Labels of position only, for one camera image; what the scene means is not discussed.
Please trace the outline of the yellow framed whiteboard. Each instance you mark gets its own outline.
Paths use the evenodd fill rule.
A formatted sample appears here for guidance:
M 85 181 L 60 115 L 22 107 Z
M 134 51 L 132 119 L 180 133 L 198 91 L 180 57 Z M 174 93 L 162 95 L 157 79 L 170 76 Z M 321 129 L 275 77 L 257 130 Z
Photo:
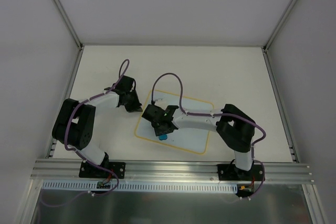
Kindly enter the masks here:
M 179 105 L 179 94 L 174 94 L 166 91 L 155 90 L 154 101 L 159 100 L 159 105 Z M 199 99 L 183 97 L 183 108 L 187 109 L 201 109 L 211 110 L 214 105 L 208 101 Z M 151 141 L 153 143 L 162 144 L 168 147 L 180 149 L 186 152 L 202 155 L 206 152 L 207 143 L 209 139 L 209 131 L 198 129 L 181 129 L 166 135 L 166 138 L 159 138 L 155 136 L 154 129 L 151 123 L 142 116 L 139 117 L 138 123 L 134 130 L 134 135 L 143 140 Z

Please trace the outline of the blue whiteboard eraser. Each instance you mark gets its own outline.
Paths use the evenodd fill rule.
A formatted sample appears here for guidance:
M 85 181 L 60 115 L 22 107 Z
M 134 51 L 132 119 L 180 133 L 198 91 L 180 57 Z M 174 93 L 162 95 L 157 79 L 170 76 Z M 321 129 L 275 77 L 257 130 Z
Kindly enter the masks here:
M 164 141 L 164 140 L 167 140 L 168 136 L 164 134 L 164 135 L 160 135 L 158 138 L 160 141 Z

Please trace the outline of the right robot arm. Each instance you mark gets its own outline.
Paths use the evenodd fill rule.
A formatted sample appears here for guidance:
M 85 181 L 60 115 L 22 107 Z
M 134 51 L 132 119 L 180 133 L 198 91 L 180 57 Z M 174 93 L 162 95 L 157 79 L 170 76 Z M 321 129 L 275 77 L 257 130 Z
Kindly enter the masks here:
M 251 142 L 255 135 L 255 121 L 238 107 L 227 104 L 221 110 L 186 110 L 177 105 L 163 109 L 149 104 L 142 118 L 150 122 L 156 136 L 173 133 L 180 129 L 196 129 L 216 132 L 234 151 L 234 164 L 223 173 L 231 180 L 251 180 L 253 158 Z

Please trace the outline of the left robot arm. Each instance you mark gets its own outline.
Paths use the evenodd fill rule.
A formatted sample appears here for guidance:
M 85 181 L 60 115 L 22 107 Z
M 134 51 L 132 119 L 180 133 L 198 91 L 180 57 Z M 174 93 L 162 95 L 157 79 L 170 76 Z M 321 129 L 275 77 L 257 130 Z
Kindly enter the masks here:
M 92 141 L 96 116 L 123 106 L 129 113 L 141 112 L 142 104 L 136 92 L 135 79 L 121 76 L 112 87 L 83 101 L 66 99 L 52 129 L 52 137 L 75 152 L 82 164 L 82 178 L 117 178 L 116 166 L 109 155 Z

